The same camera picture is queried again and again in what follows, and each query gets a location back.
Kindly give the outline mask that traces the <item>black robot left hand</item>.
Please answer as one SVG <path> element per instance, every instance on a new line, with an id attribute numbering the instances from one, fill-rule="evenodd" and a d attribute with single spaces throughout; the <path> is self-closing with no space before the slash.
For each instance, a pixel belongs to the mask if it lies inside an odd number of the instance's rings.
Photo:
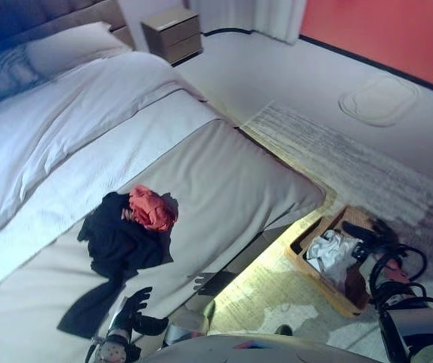
<path id="1" fill-rule="evenodd" d="M 152 287 L 145 287 L 126 300 L 117 318 L 118 328 L 126 330 L 129 333 L 134 331 L 142 335 L 154 337 L 160 335 L 168 327 L 168 318 L 154 318 L 143 315 L 141 312 L 147 307 L 147 301 L 150 298 L 152 290 Z"/>

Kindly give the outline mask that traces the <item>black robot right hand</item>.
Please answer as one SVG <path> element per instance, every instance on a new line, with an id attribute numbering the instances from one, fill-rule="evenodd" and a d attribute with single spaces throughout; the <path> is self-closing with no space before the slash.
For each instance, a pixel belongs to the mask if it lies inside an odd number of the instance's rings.
<path id="1" fill-rule="evenodd" d="M 364 262 L 376 243 L 376 234 L 371 230 L 354 225 L 347 221 L 342 223 L 342 228 L 345 233 L 349 234 L 353 238 L 358 239 L 358 242 L 356 243 L 351 255 L 358 262 Z"/>

